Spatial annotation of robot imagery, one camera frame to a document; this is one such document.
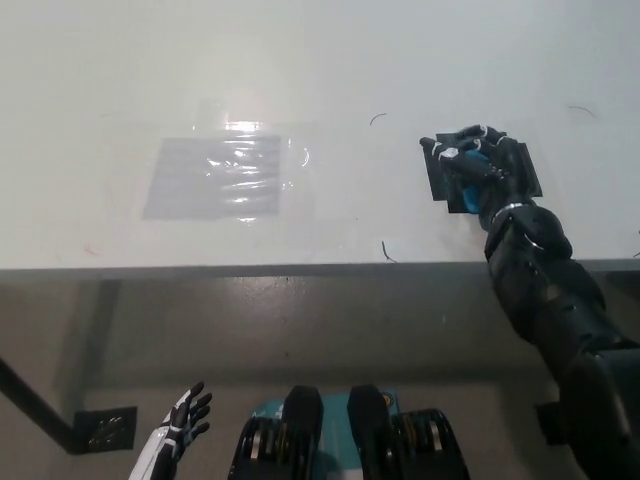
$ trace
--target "plastic sheet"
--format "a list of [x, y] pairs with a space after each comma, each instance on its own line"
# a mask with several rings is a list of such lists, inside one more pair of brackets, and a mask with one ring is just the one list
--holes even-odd
[[309, 149], [292, 136], [283, 128], [239, 121], [200, 137], [166, 138], [144, 219], [250, 222], [278, 214], [282, 194], [293, 187], [292, 166], [295, 172], [310, 160]]

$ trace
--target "black bracket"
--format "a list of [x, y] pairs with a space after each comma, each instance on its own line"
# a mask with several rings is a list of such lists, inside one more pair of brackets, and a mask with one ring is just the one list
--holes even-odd
[[136, 407], [77, 412], [73, 431], [86, 445], [85, 453], [131, 450], [136, 436]]
[[133, 448], [136, 407], [78, 412], [70, 426], [1, 358], [0, 392], [71, 455]]
[[[454, 145], [456, 141], [454, 133], [438, 133], [436, 140], [445, 145]], [[531, 185], [531, 190], [528, 192], [529, 196], [542, 197], [542, 188], [540, 187], [538, 175], [533, 167], [529, 149], [524, 143], [518, 143], [518, 146], [524, 159], [525, 170], [529, 177], [529, 185]], [[425, 151], [424, 159], [427, 165], [427, 174], [429, 175], [429, 184], [431, 186], [433, 200], [436, 202], [446, 200], [449, 213], [469, 213], [462, 198], [462, 188], [455, 176], [451, 175], [449, 171], [443, 170], [438, 159], [431, 157], [431, 152]]]

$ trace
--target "blue object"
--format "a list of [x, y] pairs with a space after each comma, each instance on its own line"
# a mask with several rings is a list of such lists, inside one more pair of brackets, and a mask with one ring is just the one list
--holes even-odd
[[[478, 152], [477, 150], [470, 150], [466, 152], [467, 155], [472, 157], [480, 158], [485, 161], [489, 161], [489, 159]], [[469, 213], [473, 215], [478, 215], [480, 213], [480, 191], [478, 187], [467, 187], [462, 190], [462, 199], [464, 200], [464, 206], [467, 207]]]

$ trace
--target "white robotic hand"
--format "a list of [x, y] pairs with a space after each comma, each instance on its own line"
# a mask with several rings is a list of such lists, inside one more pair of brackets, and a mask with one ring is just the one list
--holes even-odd
[[209, 430], [209, 423], [198, 425], [211, 410], [211, 393], [200, 397], [200, 382], [176, 402], [164, 421], [156, 428], [138, 457], [129, 480], [171, 480], [184, 451], [198, 435]]

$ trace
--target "robot finger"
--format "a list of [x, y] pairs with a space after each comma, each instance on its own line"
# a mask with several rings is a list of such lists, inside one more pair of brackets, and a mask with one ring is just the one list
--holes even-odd
[[511, 137], [502, 137], [496, 147], [496, 152], [495, 161], [492, 161], [492, 164], [498, 169], [510, 172], [512, 180], [519, 185], [516, 189], [528, 191], [529, 177], [518, 141]]
[[496, 147], [482, 138], [467, 138], [456, 144], [456, 148], [465, 152], [475, 151], [481, 153], [485, 157], [491, 158], [495, 153]]
[[460, 151], [457, 148], [445, 145], [444, 143], [440, 143], [429, 137], [421, 138], [420, 145], [422, 145], [422, 148], [430, 153], [432, 157], [438, 160], [442, 160], [443, 158], [455, 158], [460, 154]]
[[189, 406], [182, 403], [179, 407], [171, 409], [169, 426], [172, 428], [184, 428], [189, 420]]
[[194, 428], [191, 431], [191, 441], [195, 440], [196, 438], [198, 438], [199, 435], [202, 435], [204, 432], [209, 430], [209, 427], [210, 427], [209, 422], [204, 422], [198, 425], [196, 428]]
[[486, 158], [478, 158], [472, 152], [460, 152], [452, 157], [442, 155], [440, 161], [443, 168], [457, 173], [466, 186], [482, 186], [491, 181], [496, 172], [496, 168]]
[[213, 398], [213, 395], [211, 393], [207, 393], [206, 395], [200, 397], [198, 401], [191, 406], [191, 409], [189, 410], [189, 415], [193, 416], [198, 410], [200, 410], [206, 405], [209, 405], [209, 402], [211, 402], [212, 398]]
[[195, 397], [200, 395], [202, 393], [202, 390], [204, 390], [204, 382], [198, 382], [193, 387], [191, 387], [191, 390], [187, 392], [187, 399], [189, 400], [189, 403], [191, 403], [191, 400], [193, 400]]
[[463, 141], [469, 138], [479, 138], [489, 142], [492, 145], [497, 145], [500, 138], [506, 136], [505, 132], [499, 132], [493, 127], [487, 125], [473, 125], [471, 127], [463, 128], [456, 133], [456, 138], [459, 141]]
[[211, 412], [211, 407], [209, 405], [202, 407], [201, 409], [196, 411], [194, 414], [191, 415], [191, 418], [189, 419], [191, 425], [193, 426], [196, 423], [198, 423], [204, 417], [209, 415], [209, 412]]

